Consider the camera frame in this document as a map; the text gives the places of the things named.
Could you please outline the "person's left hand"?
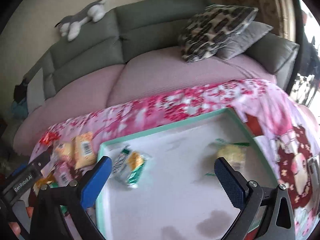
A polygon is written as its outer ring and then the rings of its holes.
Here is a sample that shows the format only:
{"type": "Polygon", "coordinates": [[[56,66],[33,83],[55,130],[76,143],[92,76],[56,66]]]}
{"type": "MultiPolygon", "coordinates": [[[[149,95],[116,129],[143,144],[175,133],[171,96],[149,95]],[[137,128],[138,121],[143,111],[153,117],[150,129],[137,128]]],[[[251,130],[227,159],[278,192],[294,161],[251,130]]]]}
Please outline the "person's left hand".
{"type": "Polygon", "coordinates": [[[10,228],[12,229],[12,231],[14,232],[14,234],[16,236],[19,236],[21,233],[21,229],[20,229],[19,224],[17,222],[9,222],[8,224],[9,224],[10,228]]]}

